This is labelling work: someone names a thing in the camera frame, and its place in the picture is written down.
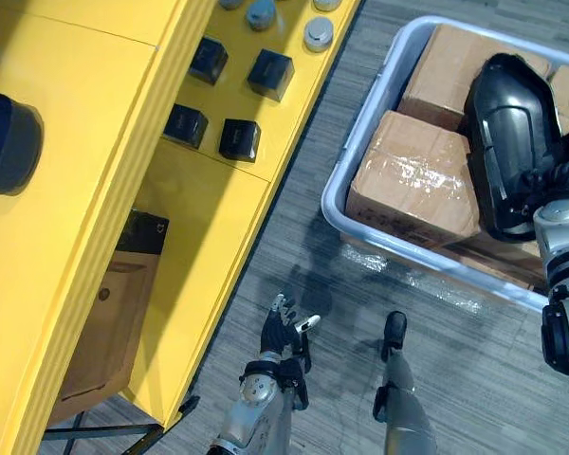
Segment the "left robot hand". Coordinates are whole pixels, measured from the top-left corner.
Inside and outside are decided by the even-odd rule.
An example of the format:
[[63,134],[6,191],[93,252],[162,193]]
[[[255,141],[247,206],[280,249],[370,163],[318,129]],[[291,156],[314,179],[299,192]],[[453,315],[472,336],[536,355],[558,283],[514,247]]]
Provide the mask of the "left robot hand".
[[261,332],[260,353],[282,355],[287,347],[290,347],[293,353],[300,353],[307,332],[320,321],[321,316],[318,314],[300,317],[293,296],[281,291],[267,313]]

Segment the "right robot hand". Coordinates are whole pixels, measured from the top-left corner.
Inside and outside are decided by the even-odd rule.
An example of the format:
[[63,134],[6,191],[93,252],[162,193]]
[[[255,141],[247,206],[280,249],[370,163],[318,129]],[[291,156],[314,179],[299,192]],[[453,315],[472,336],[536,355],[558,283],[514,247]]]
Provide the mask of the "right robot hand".
[[569,199],[569,133],[553,146],[553,152],[558,161],[520,173],[509,198],[510,213],[528,217],[549,202]]

